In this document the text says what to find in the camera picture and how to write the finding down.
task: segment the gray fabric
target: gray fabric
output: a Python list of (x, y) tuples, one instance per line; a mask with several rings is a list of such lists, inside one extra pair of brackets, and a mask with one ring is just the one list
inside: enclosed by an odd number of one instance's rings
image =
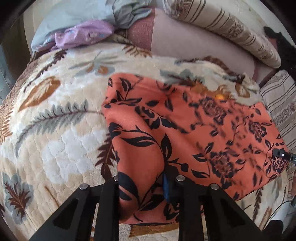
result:
[(150, 14), (150, 3), (151, 0), (63, 0), (41, 22), (31, 43), (32, 51), (50, 35), (88, 20), (104, 20), (117, 28), (129, 28)]

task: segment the cable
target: cable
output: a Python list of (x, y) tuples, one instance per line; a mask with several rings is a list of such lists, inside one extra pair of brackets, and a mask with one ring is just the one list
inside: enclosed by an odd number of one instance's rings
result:
[(270, 217), (269, 217), (269, 219), (267, 220), (267, 222), (265, 223), (263, 229), (265, 229), (265, 226), (266, 226), (266, 224), (269, 222), (269, 220), (273, 218), (273, 215), (275, 214), (275, 212), (276, 212), (276, 211), (277, 211), (277, 210), (278, 210), (283, 204), (285, 204), (285, 203), (287, 203), (287, 202), (291, 202), (291, 201), (285, 201), (285, 202), (283, 202), (281, 205), (279, 205), (279, 206), (277, 207), (277, 209), (276, 209), (276, 210), (270, 215)]

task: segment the purple fabric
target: purple fabric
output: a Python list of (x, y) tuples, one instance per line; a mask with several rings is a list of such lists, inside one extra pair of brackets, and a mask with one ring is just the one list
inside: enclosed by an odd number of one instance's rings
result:
[(91, 45), (112, 35), (114, 30), (115, 28), (105, 21), (86, 21), (66, 29), (63, 33), (51, 35), (42, 45), (37, 47), (37, 50), (50, 49), (52, 51), (58, 48), (68, 49), (80, 45)]

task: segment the folded cloth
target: folded cloth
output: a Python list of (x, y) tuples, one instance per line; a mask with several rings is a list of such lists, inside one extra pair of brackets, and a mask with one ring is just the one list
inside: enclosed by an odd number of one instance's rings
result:
[(129, 28), (147, 17), (151, 0), (63, 0), (50, 10), (38, 27), (31, 43), (32, 51), (55, 33), (62, 33), (90, 20), (103, 20), (116, 28)]
[(163, 0), (163, 7), (169, 16), (224, 36), (266, 65), (272, 68), (281, 66), (278, 52), (266, 37), (255, 33), (237, 17), (216, 6), (215, 1)]
[(109, 37), (114, 30), (115, 28), (105, 21), (90, 20), (66, 29), (63, 33), (51, 35), (36, 48), (40, 52), (47, 49), (69, 49), (80, 45), (91, 45)]
[(178, 221), (179, 207), (165, 201), (164, 166), (238, 200), (263, 187), (287, 162), (287, 150), (260, 102), (243, 106), (132, 74), (108, 80), (102, 104), (117, 161), (122, 222)]

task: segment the red floral cloth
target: red floral cloth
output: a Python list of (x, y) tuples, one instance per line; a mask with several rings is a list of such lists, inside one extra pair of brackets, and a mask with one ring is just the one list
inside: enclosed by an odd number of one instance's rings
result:
[(132, 74), (108, 80), (102, 106), (118, 166), (120, 212), (129, 224), (178, 221), (162, 191), (164, 164), (239, 200), (275, 179), (287, 150), (262, 103), (242, 106)]

